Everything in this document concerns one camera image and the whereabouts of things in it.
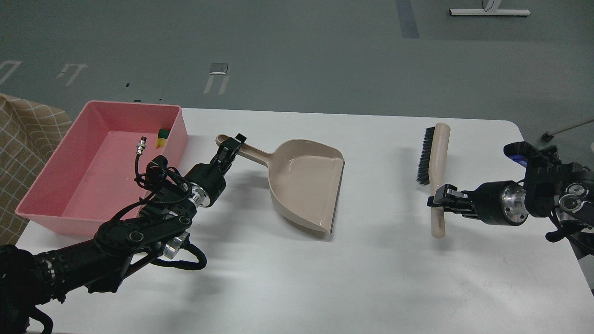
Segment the hand brush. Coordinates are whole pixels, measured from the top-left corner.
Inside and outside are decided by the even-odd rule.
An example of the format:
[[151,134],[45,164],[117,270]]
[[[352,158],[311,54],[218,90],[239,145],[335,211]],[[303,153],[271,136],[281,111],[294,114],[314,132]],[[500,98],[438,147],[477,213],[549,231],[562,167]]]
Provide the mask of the hand brush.
[[[447,147],[450,141],[450,127],[445,123],[437,123],[425,130],[423,151],[419,161],[416,180],[422,185],[431,185],[431,195],[443,185],[446,171]],[[444,210],[441,207],[431,208],[431,235],[440,239],[446,235]]]

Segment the yellow green object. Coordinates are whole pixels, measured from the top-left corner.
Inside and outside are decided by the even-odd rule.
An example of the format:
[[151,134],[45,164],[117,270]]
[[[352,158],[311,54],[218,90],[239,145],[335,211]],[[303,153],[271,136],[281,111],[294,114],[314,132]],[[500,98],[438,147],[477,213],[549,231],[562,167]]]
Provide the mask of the yellow green object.
[[171,130],[167,129],[159,129],[159,133],[157,134],[157,141],[155,144],[155,149],[165,146],[167,142],[167,138],[169,137],[169,133]]

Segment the white stand base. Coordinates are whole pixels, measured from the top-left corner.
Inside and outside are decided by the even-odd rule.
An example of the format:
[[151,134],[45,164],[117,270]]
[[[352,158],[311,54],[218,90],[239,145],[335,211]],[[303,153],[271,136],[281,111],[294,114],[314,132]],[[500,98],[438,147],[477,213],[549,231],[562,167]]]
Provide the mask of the white stand base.
[[482,9],[479,10],[450,10],[450,15],[481,15],[481,16],[528,16],[529,10],[501,10],[499,6],[502,0],[482,1]]
[[450,10],[450,15],[528,16],[529,10]]

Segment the gray floor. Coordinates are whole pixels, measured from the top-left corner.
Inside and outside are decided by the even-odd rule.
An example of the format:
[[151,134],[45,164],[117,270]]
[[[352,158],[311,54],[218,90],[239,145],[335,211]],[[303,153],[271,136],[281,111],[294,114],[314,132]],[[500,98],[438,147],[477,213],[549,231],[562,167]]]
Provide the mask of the gray floor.
[[[538,147],[545,130],[594,116],[594,2],[503,0],[501,8],[531,10],[526,18],[448,14],[480,7],[480,0],[4,1],[0,64],[23,63],[0,92],[73,117],[89,100],[140,100],[507,119]],[[213,62],[229,63],[223,94],[222,76],[204,93]],[[77,67],[57,78],[65,64],[88,68],[66,86]],[[593,134],[591,123],[551,143],[564,162],[594,166]]]

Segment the brush handle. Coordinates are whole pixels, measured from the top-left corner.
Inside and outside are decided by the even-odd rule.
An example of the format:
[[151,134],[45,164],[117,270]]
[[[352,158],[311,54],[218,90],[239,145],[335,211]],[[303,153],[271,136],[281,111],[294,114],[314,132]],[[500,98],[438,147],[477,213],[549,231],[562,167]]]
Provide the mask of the brush handle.
[[[447,147],[450,142],[450,127],[445,123],[437,123],[431,144],[431,157],[429,159],[429,183],[431,195],[443,185],[446,173]],[[431,235],[440,239],[446,235],[446,222],[444,211],[440,207],[431,208]]]
[[[225,140],[227,140],[228,138],[229,138],[229,136],[227,136],[226,134],[219,134],[217,136],[217,138],[215,139],[215,141],[216,141],[217,145],[221,145],[221,143],[224,142]],[[241,146],[238,154],[242,157],[246,157],[249,160],[251,160],[253,162],[257,162],[260,165],[263,165],[266,167],[269,166],[270,161],[272,159],[272,154],[266,153],[262,150],[259,150],[259,149],[255,148],[254,146],[247,145],[246,143],[244,143]]]

